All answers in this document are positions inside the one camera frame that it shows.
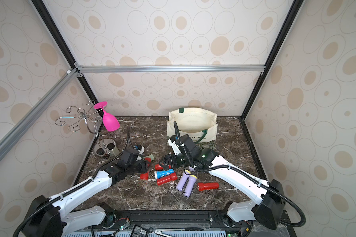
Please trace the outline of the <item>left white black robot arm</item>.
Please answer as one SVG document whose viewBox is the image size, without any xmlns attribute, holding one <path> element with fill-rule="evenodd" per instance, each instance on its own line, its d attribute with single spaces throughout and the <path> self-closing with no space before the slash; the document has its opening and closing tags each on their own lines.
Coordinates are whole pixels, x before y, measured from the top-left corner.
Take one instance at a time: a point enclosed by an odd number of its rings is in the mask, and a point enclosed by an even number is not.
<svg viewBox="0 0 356 237">
<path fill-rule="evenodd" d="M 94 206 L 83 211 L 74 209 L 95 194 L 106 190 L 128 176 L 147 173 L 149 162 L 143 157 L 144 147 L 136 145 L 126 148 L 119 159 L 107 161 L 98 168 L 94 176 L 51 197 L 35 198 L 24 220 L 13 236 L 63 237 L 88 226 L 101 224 L 110 215 L 105 205 Z"/>
</svg>

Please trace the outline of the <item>cream green tote bag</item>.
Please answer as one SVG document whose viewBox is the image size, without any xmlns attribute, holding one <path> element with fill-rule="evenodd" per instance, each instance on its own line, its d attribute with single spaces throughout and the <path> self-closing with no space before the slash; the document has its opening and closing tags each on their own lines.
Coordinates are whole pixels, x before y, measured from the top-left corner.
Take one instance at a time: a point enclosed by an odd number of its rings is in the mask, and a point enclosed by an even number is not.
<svg viewBox="0 0 356 237">
<path fill-rule="evenodd" d="M 175 135 L 174 122 L 180 135 L 189 135 L 196 143 L 207 143 L 217 138 L 217 114 L 202 108 L 179 108 L 169 112 L 167 136 Z"/>
</svg>

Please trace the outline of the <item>pale green flashlight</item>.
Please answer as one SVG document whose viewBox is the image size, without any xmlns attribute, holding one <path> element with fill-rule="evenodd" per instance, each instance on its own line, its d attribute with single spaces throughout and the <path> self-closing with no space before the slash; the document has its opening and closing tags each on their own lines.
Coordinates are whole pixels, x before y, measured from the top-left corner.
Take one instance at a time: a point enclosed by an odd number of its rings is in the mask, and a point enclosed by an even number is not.
<svg viewBox="0 0 356 237">
<path fill-rule="evenodd" d="M 151 161 L 154 160 L 154 156 L 153 156 L 152 154 L 151 154 L 151 155 L 148 155 L 148 156 L 146 156 L 146 157 L 144 157 L 144 158 L 145 158 L 145 159 L 146 159 L 146 158 L 150 158 Z"/>
</svg>

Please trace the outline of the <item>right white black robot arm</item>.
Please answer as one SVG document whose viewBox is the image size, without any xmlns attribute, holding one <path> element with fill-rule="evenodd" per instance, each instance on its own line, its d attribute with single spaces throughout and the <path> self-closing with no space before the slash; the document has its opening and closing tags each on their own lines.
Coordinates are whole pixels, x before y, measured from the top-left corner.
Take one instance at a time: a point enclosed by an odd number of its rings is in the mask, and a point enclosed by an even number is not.
<svg viewBox="0 0 356 237">
<path fill-rule="evenodd" d="M 302 227 L 306 223 L 304 212 L 283 193 L 277 180 L 267 181 L 232 165 L 223 156 L 210 148 L 201 149 L 188 136 L 173 135 L 168 139 L 173 153 L 165 155 L 159 162 L 164 169 L 188 166 L 195 172 L 215 176 L 244 193 L 250 201 L 233 202 L 227 209 L 227 217 L 233 222 L 257 221 L 268 229 L 275 230 L 279 224 Z M 300 216 L 298 222 L 282 218 L 285 206 L 292 206 Z"/>
</svg>

